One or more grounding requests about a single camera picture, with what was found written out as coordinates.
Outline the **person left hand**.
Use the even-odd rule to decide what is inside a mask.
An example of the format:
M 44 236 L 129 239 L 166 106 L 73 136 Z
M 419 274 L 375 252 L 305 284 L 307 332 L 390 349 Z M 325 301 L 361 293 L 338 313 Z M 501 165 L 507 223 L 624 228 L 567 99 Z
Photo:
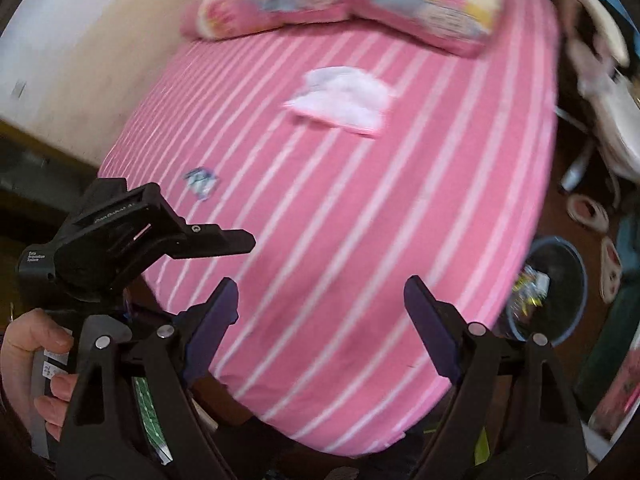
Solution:
M 32 413 L 44 421 L 47 433 L 61 439 L 66 412 L 78 381 L 77 374 L 56 374 L 51 379 L 52 396 L 32 393 L 32 364 L 40 350 L 56 354 L 70 351 L 74 338 L 46 312 L 34 309 L 11 322 L 1 346 L 1 378 L 6 400 L 28 428 Z

